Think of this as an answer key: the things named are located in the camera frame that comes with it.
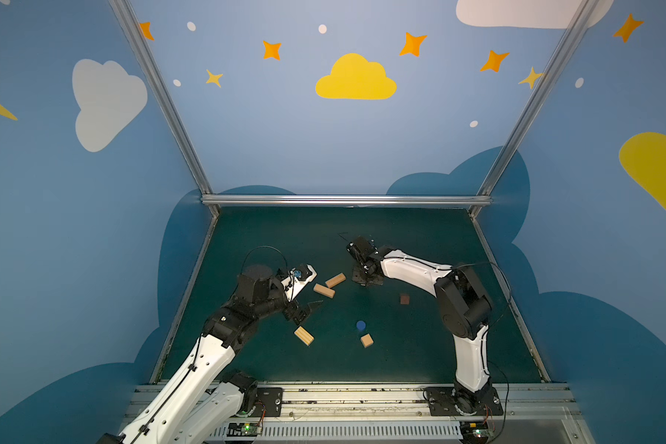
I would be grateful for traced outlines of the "long wood block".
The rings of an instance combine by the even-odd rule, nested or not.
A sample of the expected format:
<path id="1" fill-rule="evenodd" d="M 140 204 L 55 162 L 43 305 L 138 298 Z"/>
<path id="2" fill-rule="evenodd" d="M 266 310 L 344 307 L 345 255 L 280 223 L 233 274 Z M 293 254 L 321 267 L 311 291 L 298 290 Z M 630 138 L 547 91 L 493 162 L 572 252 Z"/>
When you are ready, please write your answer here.
<path id="1" fill-rule="evenodd" d="M 335 296 L 335 290 L 321 284 L 314 285 L 314 292 L 330 299 Z"/>
<path id="2" fill-rule="evenodd" d="M 346 281 L 346 276 L 343 273 L 340 273 L 340 274 L 336 275 L 335 277 L 332 277 L 331 279 L 328 279 L 326 281 L 326 286 L 329 289 L 332 289 L 332 288 L 336 287 L 337 285 L 339 285 L 340 283 L 342 283 L 344 281 Z"/>

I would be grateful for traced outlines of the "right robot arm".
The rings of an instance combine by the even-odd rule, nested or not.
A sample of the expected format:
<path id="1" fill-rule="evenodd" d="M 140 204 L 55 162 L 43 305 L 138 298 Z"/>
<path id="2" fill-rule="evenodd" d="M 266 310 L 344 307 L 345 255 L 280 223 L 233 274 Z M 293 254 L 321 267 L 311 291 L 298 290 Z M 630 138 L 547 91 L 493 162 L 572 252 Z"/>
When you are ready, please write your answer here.
<path id="1" fill-rule="evenodd" d="M 503 403 L 488 370 L 487 338 L 493 304 L 477 274 L 436 264 L 388 246 L 378 248 L 358 237 L 347 245 L 353 271 L 363 286 L 397 279 L 435 296 L 440 318 L 453 334 L 456 354 L 454 392 L 447 398 L 463 416 L 503 413 Z"/>

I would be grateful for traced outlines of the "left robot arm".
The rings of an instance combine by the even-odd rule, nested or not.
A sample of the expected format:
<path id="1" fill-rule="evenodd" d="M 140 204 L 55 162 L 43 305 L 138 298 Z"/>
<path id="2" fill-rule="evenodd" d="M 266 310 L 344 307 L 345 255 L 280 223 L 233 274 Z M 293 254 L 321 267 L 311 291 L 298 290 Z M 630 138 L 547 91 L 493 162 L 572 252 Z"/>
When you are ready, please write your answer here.
<path id="1" fill-rule="evenodd" d="M 277 273 L 261 265 L 242 271 L 227 303 L 207 318 L 192 351 L 157 397 L 120 434 L 105 433 L 98 441 L 203 443 L 229 418 L 251 412 L 257 394 L 252 377 L 236 374 L 206 397 L 205 391 L 253 338 L 261 320 L 281 313 L 303 322 L 310 311 L 295 299 L 316 276 L 310 265 Z"/>

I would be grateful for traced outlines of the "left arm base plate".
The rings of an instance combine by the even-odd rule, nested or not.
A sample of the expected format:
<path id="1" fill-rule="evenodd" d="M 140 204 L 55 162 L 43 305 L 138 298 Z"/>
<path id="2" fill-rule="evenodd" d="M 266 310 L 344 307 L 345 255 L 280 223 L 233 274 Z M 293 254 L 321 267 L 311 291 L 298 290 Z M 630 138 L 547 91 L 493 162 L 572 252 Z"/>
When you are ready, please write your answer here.
<path id="1" fill-rule="evenodd" d="M 283 388 L 259 387 L 256 393 L 244 397 L 242 413 L 248 417 L 280 417 L 283 405 Z"/>

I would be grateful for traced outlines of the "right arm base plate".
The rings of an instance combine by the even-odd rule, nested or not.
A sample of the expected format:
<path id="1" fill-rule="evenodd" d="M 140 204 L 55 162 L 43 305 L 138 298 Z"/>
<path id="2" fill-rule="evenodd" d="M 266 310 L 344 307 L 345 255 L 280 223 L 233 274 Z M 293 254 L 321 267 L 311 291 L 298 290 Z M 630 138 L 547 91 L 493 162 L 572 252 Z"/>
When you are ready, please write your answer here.
<path id="1" fill-rule="evenodd" d="M 503 416 L 503 402 L 495 388 L 471 392 L 460 387 L 426 387 L 423 397 L 432 416 Z"/>

